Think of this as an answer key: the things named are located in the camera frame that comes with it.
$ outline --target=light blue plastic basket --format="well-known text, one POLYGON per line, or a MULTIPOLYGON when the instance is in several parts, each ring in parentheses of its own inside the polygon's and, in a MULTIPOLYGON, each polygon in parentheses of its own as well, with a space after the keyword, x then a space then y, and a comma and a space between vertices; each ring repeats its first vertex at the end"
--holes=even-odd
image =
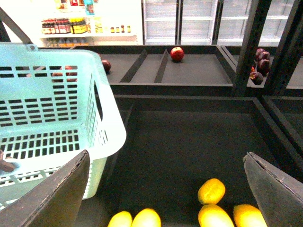
POLYGON ((83 198, 92 197, 106 158, 126 139, 100 57, 85 50, 39 50, 13 43, 0 43, 0 53, 0 149, 17 166, 12 173, 0 170, 0 209, 83 149, 91 160, 83 198))

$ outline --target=glass refrigerator door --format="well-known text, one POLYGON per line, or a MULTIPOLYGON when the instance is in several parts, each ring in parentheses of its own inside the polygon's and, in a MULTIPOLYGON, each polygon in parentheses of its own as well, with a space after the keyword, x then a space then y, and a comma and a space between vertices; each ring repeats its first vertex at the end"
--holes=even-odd
POLYGON ((211 44, 217 2, 217 0, 184 0, 181 44, 211 44))
MULTIPOLYGON (((259 45, 277 46, 294 0, 272 0, 259 45)), ((242 45, 251 0, 225 0, 218 44, 242 45)))
POLYGON ((294 0, 273 0, 267 14, 259 45, 278 46, 294 0))
POLYGON ((175 44, 176 0, 143 0, 146 45, 175 44))

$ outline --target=dark red apple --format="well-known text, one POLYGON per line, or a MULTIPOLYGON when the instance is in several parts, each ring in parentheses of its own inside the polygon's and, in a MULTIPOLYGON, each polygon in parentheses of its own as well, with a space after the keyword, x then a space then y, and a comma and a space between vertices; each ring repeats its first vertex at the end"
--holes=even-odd
POLYGON ((258 63, 257 71, 263 76, 266 76, 270 70, 270 61, 267 59, 262 59, 258 63))
POLYGON ((181 47, 174 47, 170 51, 170 56, 174 61, 181 61, 184 57, 184 51, 182 50, 181 47))
POLYGON ((264 80, 262 74, 259 72, 251 72, 250 79, 252 80, 252 82, 254 82, 255 85, 262 84, 262 82, 264 80))
POLYGON ((255 60, 256 60, 256 61, 259 61, 259 55, 260 55, 262 52, 265 52, 265 50, 262 49, 262 48, 258 48, 258 49, 257 49, 257 51, 256 51, 256 57, 255 57, 255 60))
POLYGON ((104 59, 104 60, 102 60, 102 64, 103 64, 105 72, 109 72, 110 68, 111 68, 110 62, 108 60, 104 59))

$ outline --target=metal post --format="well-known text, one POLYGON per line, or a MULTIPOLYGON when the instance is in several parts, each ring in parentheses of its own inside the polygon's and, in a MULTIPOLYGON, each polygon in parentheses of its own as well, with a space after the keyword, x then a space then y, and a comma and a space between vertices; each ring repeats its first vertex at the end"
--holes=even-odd
POLYGON ((261 38, 271 0, 253 0, 246 23, 243 43, 233 81, 232 96, 244 96, 250 76, 251 66, 261 38))
POLYGON ((214 21, 214 33, 213 33, 213 38, 212 38, 212 45, 217 45, 217 43, 218 43, 220 24, 221 24, 222 12, 223 12, 223 5, 224 5, 224 0, 218 0, 216 18, 214 21))
POLYGON ((303 53, 303 0, 295 0, 264 85, 264 94, 281 96, 303 53))

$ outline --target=produce bin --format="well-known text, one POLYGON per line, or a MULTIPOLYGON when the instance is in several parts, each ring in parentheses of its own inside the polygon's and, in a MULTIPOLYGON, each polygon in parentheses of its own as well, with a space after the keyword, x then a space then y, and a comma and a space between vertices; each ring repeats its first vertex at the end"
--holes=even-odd
POLYGON ((111 63, 107 74, 114 94, 229 96, 233 64, 219 46, 183 45, 185 56, 173 62, 174 46, 77 46, 111 63))
POLYGON ((155 209, 164 227, 198 227, 197 192, 216 177, 226 186, 219 202, 256 206, 243 157, 254 152, 302 180, 302 158, 256 98, 115 96, 127 139, 101 201, 101 226, 122 210, 155 209))
POLYGON ((303 98, 263 96, 264 106, 303 157, 303 98))

